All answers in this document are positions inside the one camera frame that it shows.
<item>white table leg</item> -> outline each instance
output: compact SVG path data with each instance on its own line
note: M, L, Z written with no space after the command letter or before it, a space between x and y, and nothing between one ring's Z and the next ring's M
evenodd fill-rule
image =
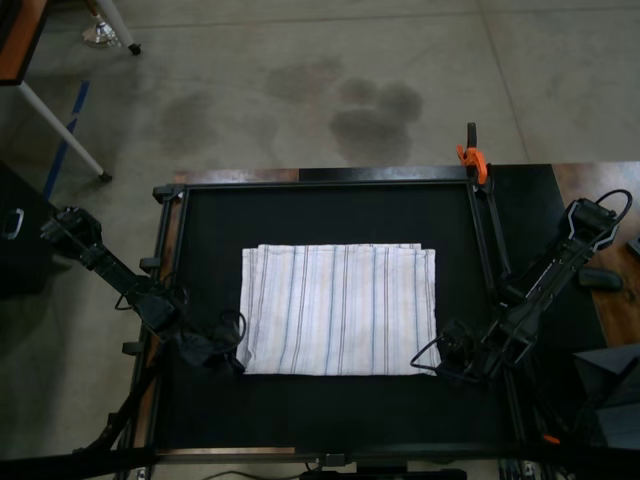
M18 85L18 90L22 92L24 98L27 99L27 102L31 104L33 108L35 108L40 115L44 117L44 119L49 122L56 132L60 134L60 136L73 148L80 157L87 162L87 164L94 169L98 175L100 176L100 180L108 182L111 180L111 175L105 172L102 167L94 160L94 158L89 155L80 142L76 140L76 137L71 135L71 132L66 129L66 127L56 118L49 108L44 104L42 100L34 93L33 90L27 85L27 82L22 82Z
M111 26L116 31L116 35L118 35L118 39L120 40L120 43L127 46L127 48L131 50L132 54L140 55L141 53L140 44L135 43L135 41L133 40L133 37L129 33L129 30L124 24L124 21L120 16L120 12L116 8L116 6L113 4L113 1L112 0L96 0L96 1L100 5L100 8L102 8L102 11L105 13L107 18L109 19L109 23L111 23Z

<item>folded towel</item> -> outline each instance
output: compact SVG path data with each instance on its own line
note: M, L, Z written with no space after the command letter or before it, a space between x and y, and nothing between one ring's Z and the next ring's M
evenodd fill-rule
M434 250L260 245L242 255L247 374L423 372L409 362L436 337ZM437 349L421 362L437 366Z

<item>wet spot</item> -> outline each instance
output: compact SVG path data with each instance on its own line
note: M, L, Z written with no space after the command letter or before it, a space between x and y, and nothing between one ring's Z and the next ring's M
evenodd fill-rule
M277 120L269 115L246 115L240 125L243 131L253 139L258 148L265 153L273 166L277 166L278 158L273 146L278 133Z
M373 109L340 112L330 123L340 154L351 164L393 165L409 158L406 125Z
M376 104L380 110L405 122L415 122L422 115L422 97L402 82L385 86Z
M265 91L286 100L307 101L326 92L343 70L341 61L335 57L287 65L267 75Z
M329 124L340 155L355 166L405 163L412 144L408 126L422 115L422 97L401 82L379 89L359 78L338 92L343 102L360 106L336 113Z
M339 94L344 103L367 105L375 101L378 87L371 80L351 78L342 84Z
M217 133L209 119L211 97L194 92L171 100L159 119L162 148L176 161L187 153L206 148L216 142Z

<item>black table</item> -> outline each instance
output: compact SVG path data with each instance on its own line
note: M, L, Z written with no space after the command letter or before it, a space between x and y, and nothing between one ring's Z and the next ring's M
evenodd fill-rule
M483 264L466 178L463 167L178 177L179 183L199 185L180 186L176 195L164 197L158 275L175 271L190 291L194 317L208 321L216 309L239 302L243 247L419 242L436 249L438 327L455 316L487 324ZM498 166L494 178L512 266L524 267L557 234L564 211L553 170ZM405 183L385 183L398 181ZM294 192L247 186L260 182L284 182ZM307 184L315 186L301 187ZM328 194L324 190L331 184L335 190ZM307 215L310 209L313 215ZM145 350L134 381L157 347L146 331L141 342ZM571 354L605 345L590 293L568 286L544 315L536 354L549 372L540 387L569 421L583 400ZM514 412L513 394L502 380L480 389L425 375L237 378L188 367L177 353L169 357L120 443L152 446L167 462L300 462L327 453L344 454L349 461L498 457L539 434L527 411L518 411L528 403L520 396ZM562 396L554 396L557 385L562 385Z

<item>wooden desk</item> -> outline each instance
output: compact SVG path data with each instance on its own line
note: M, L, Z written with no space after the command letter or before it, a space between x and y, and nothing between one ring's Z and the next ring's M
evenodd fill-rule
M399 169L404 172L406 178L420 178L424 169ZM630 164L604 164L604 165L559 165L554 167L557 184L565 204L572 200L585 196L597 199L602 194L615 188L627 188L632 193L637 193L636 204L629 215L622 222L618 237L613 246L604 252L600 252L594 258L592 264L603 268L610 268L619 272L625 280L625 290L622 293L596 293L593 295L599 318L604 327L608 344L611 346L640 342L640 315L637 310L637 298L640 298L640 265L626 251L626 241L640 233L640 163ZM207 171L201 173L178 173L175 183L185 184L211 184L211 183L260 183L260 182L297 182L301 176L301 170L226 170ZM176 248L177 232L180 229L180 208L182 201L176 198L167 219L167 237L162 254L161 277L170 273L174 251ZM147 362L155 353L157 342L151 339L149 349L144 362ZM151 414L154 401L153 386L144 396L135 429L133 430L132 446L143 447L148 445L148 432L151 424ZM229 449L229 448L204 448L159 452L166 455L179 455L185 460L206 461L206 457L220 458L227 456L229 461L249 460L275 460L283 452L272 448L253 449Z
M46 19L47 0L22 0L13 28L0 50L0 85L20 85Z
M134 55L139 55L141 53L140 45L134 42L112 0L97 1L107 14L118 38L127 45ZM0 50L0 86L16 86L31 106L80 155L80 158L98 174L100 180L109 182L111 175L103 170L100 164L85 150L24 81L46 20L47 2L48 0L21 0L22 5L18 16L2 50Z

